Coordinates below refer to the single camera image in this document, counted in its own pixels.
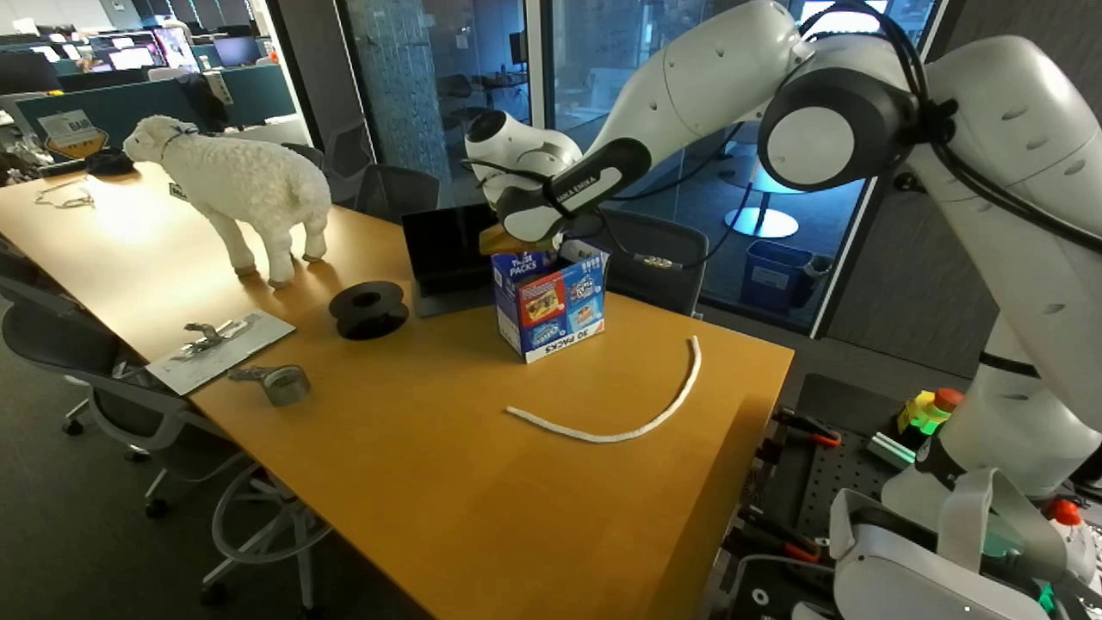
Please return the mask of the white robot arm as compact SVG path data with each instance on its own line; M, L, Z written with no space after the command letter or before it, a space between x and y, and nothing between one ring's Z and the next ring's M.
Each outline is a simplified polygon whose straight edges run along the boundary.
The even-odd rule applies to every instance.
M918 473L1057 492L1102 436L1102 126L1059 66L1018 36L925 61L884 13L823 36L779 0L739 0L654 53L592 142L489 112L463 159L507 233L540 246L739 122L789 190L918 184L996 301L963 406Z

